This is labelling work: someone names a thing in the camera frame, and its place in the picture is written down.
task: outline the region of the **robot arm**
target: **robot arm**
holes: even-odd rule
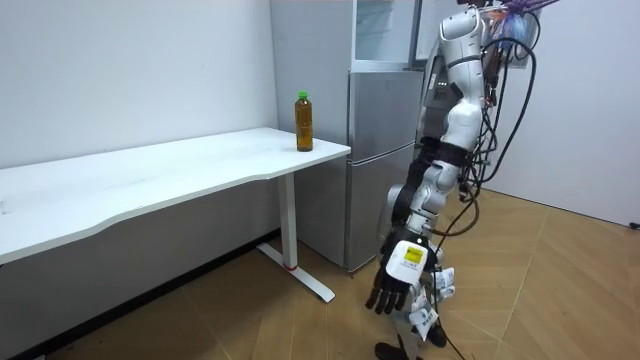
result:
[[[430,235],[428,231],[457,183],[460,167],[476,145],[484,104],[480,55],[483,31],[484,23],[476,8],[450,17],[440,26],[440,48],[450,86],[459,101],[447,115],[447,130],[437,155],[413,197],[406,224],[413,233]]]
[[[475,7],[445,19],[440,27],[440,48],[459,101],[447,115],[445,134],[440,139],[423,139],[423,152],[397,195],[392,230],[381,250],[381,267],[366,303],[369,308],[377,304],[377,313],[401,310],[410,285],[419,281],[425,268],[437,263],[436,254],[426,243],[447,195],[457,184],[460,168],[475,147],[482,124],[483,31],[484,23]],[[417,185],[416,174],[420,173]]]

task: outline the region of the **metal desk leg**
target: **metal desk leg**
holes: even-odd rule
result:
[[[336,296],[328,287],[298,267],[298,250],[296,237],[296,199],[293,186],[293,173],[278,178],[278,192],[280,193],[280,227],[282,229],[282,252],[280,254],[267,244],[258,246],[258,250],[265,253],[295,276],[309,289],[315,292],[325,302]]]

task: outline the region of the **bottle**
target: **bottle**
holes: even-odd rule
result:
[[[298,151],[313,150],[313,132],[311,130],[311,101],[307,92],[298,92],[296,101],[296,139]]]

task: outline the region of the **wooden floor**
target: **wooden floor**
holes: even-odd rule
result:
[[[640,233],[490,192],[481,207],[444,247],[457,293],[442,322],[468,360],[640,359]],[[47,359],[373,360],[376,342],[395,344],[363,306],[377,264],[351,277],[302,245],[300,263],[330,304],[254,251]]]

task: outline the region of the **desk top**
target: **desk top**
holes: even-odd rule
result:
[[[0,170],[0,264],[128,218],[335,159],[350,148],[270,128]]]

